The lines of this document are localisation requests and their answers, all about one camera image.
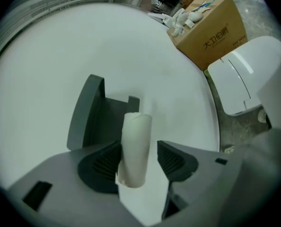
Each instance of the white paper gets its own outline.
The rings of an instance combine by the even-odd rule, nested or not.
[[[119,182],[132,188],[146,180],[152,117],[142,113],[126,113],[122,129],[123,158],[118,168]]]

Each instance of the white device housing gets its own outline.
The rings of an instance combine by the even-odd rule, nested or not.
[[[226,114],[236,116],[261,105],[257,92],[281,64],[281,42],[255,38],[215,61],[208,72]]]

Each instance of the white paper towel roll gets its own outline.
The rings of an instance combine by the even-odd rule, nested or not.
[[[128,187],[141,187],[146,180],[152,117],[126,113],[122,129],[123,158],[118,167],[118,180]]]

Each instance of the cardboard box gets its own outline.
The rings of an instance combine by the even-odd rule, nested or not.
[[[202,5],[205,0],[194,0],[186,12]],[[189,57],[201,70],[247,42],[243,21],[233,0],[215,0],[203,18],[190,28],[184,25],[184,33],[172,36],[175,46]]]

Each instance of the floor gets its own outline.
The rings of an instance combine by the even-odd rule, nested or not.
[[[281,26],[264,0],[233,0],[245,25],[248,40],[269,35],[281,41]],[[220,98],[208,72],[205,72],[214,97],[220,124],[220,147],[225,151],[232,145],[246,143],[253,136],[268,130],[266,123],[260,123],[257,115],[262,107],[244,115],[232,117],[221,106]]]

